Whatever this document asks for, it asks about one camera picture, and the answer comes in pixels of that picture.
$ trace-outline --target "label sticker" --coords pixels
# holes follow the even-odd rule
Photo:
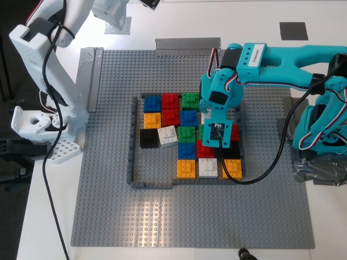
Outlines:
[[[248,64],[249,67],[258,67],[263,49],[264,49],[264,44],[255,44],[254,45],[254,49],[252,51],[252,55],[250,57],[250,61]]]

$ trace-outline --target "white perforated block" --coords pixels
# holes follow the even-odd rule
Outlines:
[[[81,146],[69,139],[60,139],[48,161],[53,164],[60,164],[80,153],[82,153]]]

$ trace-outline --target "red lego brick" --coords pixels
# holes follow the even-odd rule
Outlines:
[[[178,108],[162,110],[162,117],[163,117],[163,127],[166,127],[166,126],[179,127],[181,124],[179,120]]]
[[[240,142],[239,126],[235,123],[232,126],[231,142]]]
[[[169,108],[179,108],[177,93],[162,94],[162,110]]]
[[[196,158],[215,158],[215,149],[203,146],[202,141],[196,141]]]

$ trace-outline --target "gray tape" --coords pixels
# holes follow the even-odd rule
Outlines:
[[[95,112],[98,102],[103,48],[81,49],[76,88],[80,91],[88,112]]]

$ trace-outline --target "green lego brick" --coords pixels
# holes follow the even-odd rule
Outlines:
[[[182,93],[182,110],[199,111],[199,93]]]
[[[199,125],[199,140],[202,141],[202,138],[204,136],[204,126],[205,125]]]
[[[194,126],[179,126],[178,127],[178,142],[195,142],[195,127]]]

